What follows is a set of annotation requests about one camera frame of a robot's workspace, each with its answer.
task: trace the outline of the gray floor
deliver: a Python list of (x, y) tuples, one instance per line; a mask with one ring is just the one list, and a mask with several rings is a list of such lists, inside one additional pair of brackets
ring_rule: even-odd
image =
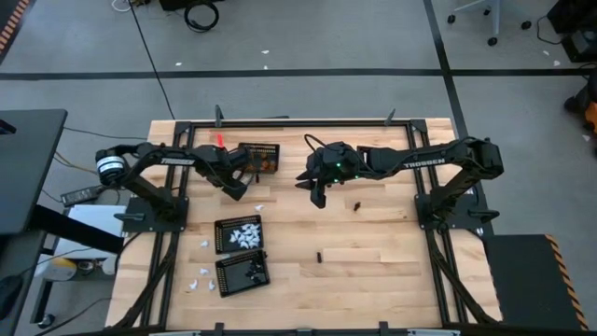
[[(131, 13), (117, 13), (111, 0), (37, 0), (0, 73), (151, 71)], [(524, 20), (545, 15), (555, 0), (506, 1), (499, 44), (490, 48), (491, 23), (479, 12), (445, 20), (461, 0), (433, 0), (452, 69), (577, 67), (558, 46), (540, 43)], [(190, 32), (158, 1), (138, 8), (148, 47), (160, 71), (403, 68), (439, 69), (423, 2), (419, 0), (227, 0), (218, 3), (220, 23), (210, 33)], [(547, 21), (542, 34), (557, 36)], [(579, 122), (562, 111), (582, 77), (456, 77), (456, 89), (471, 135), (490, 136), (504, 156), (506, 173), (484, 183), (500, 216), (497, 233), (551, 233), (575, 283), (590, 326), (597, 329), (597, 255), (591, 194), (597, 182), (591, 143)], [(211, 118), (214, 105), (227, 118), (451, 117), (442, 77), (250, 77), (164, 79), (180, 119)], [(155, 79), (0, 81), (0, 108), (69, 111), (67, 125), (116, 135), (145, 136), (152, 119), (169, 113)], [(95, 150), (126, 141), (65, 132), (59, 151), (93, 167)], [(45, 190), (52, 195), (97, 183), (93, 175), (53, 164)], [(113, 203), (106, 193), (102, 203)], [(42, 195), (40, 203), (60, 210)], [(58, 320), (109, 297), (111, 282), (64, 283), (52, 292), (49, 311)], [(32, 287), (18, 335), (28, 323), (38, 285)], [(55, 332), (82, 332), (104, 324), (106, 302)]]

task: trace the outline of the black tray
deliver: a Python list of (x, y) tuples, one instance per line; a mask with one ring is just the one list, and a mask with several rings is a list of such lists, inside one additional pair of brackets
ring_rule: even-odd
[[(242, 248), (237, 243), (230, 242), (230, 235), (234, 230), (241, 230), (244, 224), (259, 224), (259, 245), (252, 248)], [(238, 251), (252, 251), (263, 248), (263, 224), (261, 216), (246, 216), (229, 219), (221, 219), (215, 222), (215, 253), (232, 253)]]
[(280, 145), (239, 143), (240, 147), (249, 147), (253, 164), (244, 170), (247, 173), (274, 174), (280, 162)]
[(264, 251), (258, 250), (216, 262), (215, 273), (220, 296), (226, 298), (249, 289), (269, 285), (270, 275), (265, 263), (266, 257), (267, 254)]

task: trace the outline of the black desk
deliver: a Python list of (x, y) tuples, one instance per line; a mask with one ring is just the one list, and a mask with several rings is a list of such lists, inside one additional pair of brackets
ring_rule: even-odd
[[(37, 205), (66, 115), (64, 110), (0, 111), (0, 119), (17, 128), (0, 135), (0, 278), (35, 266), (47, 232), (113, 253), (122, 247), (122, 238)], [(22, 275), (21, 294), (0, 321), (0, 336), (14, 333), (34, 272)]]

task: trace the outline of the white cable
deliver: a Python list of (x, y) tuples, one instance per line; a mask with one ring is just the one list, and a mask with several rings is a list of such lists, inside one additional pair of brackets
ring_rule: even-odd
[(128, 8), (125, 8), (125, 9), (120, 9), (120, 8), (116, 7), (116, 2), (117, 2), (117, 1), (118, 1), (118, 0), (114, 0), (114, 1), (112, 1), (112, 8), (113, 8), (115, 11), (118, 11), (118, 12), (120, 12), (120, 13), (126, 13), (126, 12), (128, 12), (129, 10), (131, 10), (131, 6), (129, 6)]

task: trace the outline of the wooden table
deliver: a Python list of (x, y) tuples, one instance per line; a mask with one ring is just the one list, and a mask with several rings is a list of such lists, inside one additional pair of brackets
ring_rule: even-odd
[[(431, 145), (454, 139), (449, 119), (426, 122)], [(170, 145), (173, 131), (174, 121), (154, 121), (148, 140)], [(311, 204), (308, 191), (294, 187), (311, 154), (303, 134), (354, 147), (408, 148), (403, 127), (200, 129), (195, 146), (214, 144), (217, 133), (228, 148), (239, 142), (280, 144), (280, 170), (263, 175), (239, 202), (191, 173), (188, 224), (178, 246), (168, 329), (213, 329), (216, 322), (226, 329), (375, 329), (379, 321), (388, 321), (390, 328), (440, 326), (427, 244), (413, 203), (413, 172), (335, 186), (326, 191), (322, 210)], [(446, 183), (458, 170), (438, 167), (439, 182)], [(166, 167), (154, 166), (144, 176), (163, 185), (165, 173)], [(427, 173), (423, 175), (429, 190)], [(356, 202), (362, 205), (354, 212)], [(217, 290), (208, 289), (219, 260), (214, 221), (253, 215), (259, 204), (264, 205), (260, 214), (271, 284), (222, 299)], [(451, 237), (463, 283), (489, 315), (501, 319), (481, 240), (468, 231), (451, 231)], [(207, 248), (201, 247), (205, 240)], [(120, 259), (106, 325), (120, 320), (145, 286), (153, 242), (154, 233), (142, 234)], [(321, 264), (317, 252), (322, 253)], [(210, 273), (201, 276), (201, 268)], [(190, 290), (195, 279), (199, 285)], [(455, 321), (451, 289), (446, 292)], [(152, 321), (157, 321), (160, 288), (157, 293)]]

